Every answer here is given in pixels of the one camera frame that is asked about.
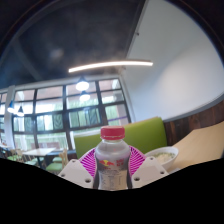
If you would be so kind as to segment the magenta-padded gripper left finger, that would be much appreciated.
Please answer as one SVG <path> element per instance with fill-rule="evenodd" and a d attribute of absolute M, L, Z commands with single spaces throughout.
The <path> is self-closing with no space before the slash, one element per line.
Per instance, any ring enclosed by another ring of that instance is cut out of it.
<path fill-rule="evenodd" d="M 81 187 L 92 189 L 97 171 L 94 153 L 95 149 L 91 149 L 80 159 L 70 160 L 58 176 Z"/>

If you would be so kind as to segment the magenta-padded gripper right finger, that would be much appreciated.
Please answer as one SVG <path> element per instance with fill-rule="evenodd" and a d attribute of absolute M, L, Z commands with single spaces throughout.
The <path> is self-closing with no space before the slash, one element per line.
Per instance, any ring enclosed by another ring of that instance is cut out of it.
<path fill-rule="evenodd" d="M 153 157 L 146 157 L 133 146 L 128 162 L 132 188 L 141 188 L 168 175 L 163 166 Z"/>

